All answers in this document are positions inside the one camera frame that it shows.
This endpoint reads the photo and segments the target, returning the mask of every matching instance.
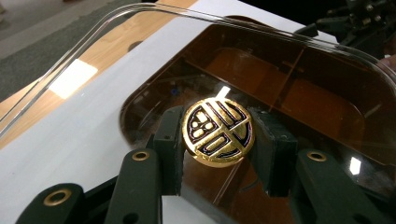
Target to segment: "gold medallion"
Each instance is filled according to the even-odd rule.
[[[212,167],[226,167],[243,159],[254,143],[251,116],[226,98],[208,98],[192,105],[182,123],[190,154]]]

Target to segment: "gold coin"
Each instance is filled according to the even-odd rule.
[[[207,98],[192,105],[182,132],[190,154],[212,167],[236,164],[254,143],[250,114],[226,98]]]

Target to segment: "transparent plastic lid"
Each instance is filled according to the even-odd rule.
[[[188,108],[224,87],[226,98],[282,124],[299,151],[333,155],[362,191],[391,200],[395,74],[355,49],[237,19],[152,4],[122,7],[103,18],[0,121],[3,160],[20,153],[25,161],[35,152],[54,162],[79,158],[59,163],[63,177],[44,172],[39,178],[45,184],[26,193],[18,206],[23,209],[38,189],[57,182],[77,181],[84,189],[103,183],[118,173],[122,155],[146,146],[165,110]],[[59,93],[75,74],[90,81],[69,96]],[[42,160],[27,166],[48,168]],[[248,159],[220,169],[186,152],[183,170],[181,197],[210,217],[226,218],[220,222],[294,220],[289,197],[269,197]],[[29,169],[17,173],[15,182]],[[10,185],[1,188],[12,192]]]

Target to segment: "gray floor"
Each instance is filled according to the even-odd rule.
[[[30,7],[31,10],[25,7],[10,7],[11,5],[6,4],[6,1],[14,4],[16,2],[27,4],[26,7]],[[37,2],[45,3],[46,1],[49,2],[47,6],[45,4],[41,7],[37,6]],[[0,23],[0,102],[44,75],[108,12],[117,7],[140,2],[140,0],[102,0],[103,5],[92,10],[97,6],[90,6],[88,1],[100,2],[80,0],[68,5],[62,3],[62,0],[0,0],[7,10],[4,14],[5,20]],[[64,16],[68,16],[72,22],[64,25],[67,22],[62,21]],[[16,18],[24,18],[24,20],[19,22]],[[59,26],[55,23],[55,19],[59,20]],[[55,30],[51,31],[48,28],[49,22],[50,27],[55,27]]]

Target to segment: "wooden surface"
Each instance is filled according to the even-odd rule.
[[[187,8],[196,0],[160,0],[157,3],[174,7]],[[79,57],[81,61],[98,69],[95,76],[81,86],[84,87],[95,77],[102,74],[111,64],[115,63],[128,50],[143,41],[175,16],[169,14],[144,12],[132,16],[131,19],[117,26],[96,41]],[[34,83],[18,91],[0,103],[0,116],[3,117],[22,96],[30,90]],[[29,129],[36,122],[44,118],[53,109],[62,104],[64,99],[52,91],[46,91],[37,102],[15,123],[0,141],[0,148],[6,146],[21,133]]]

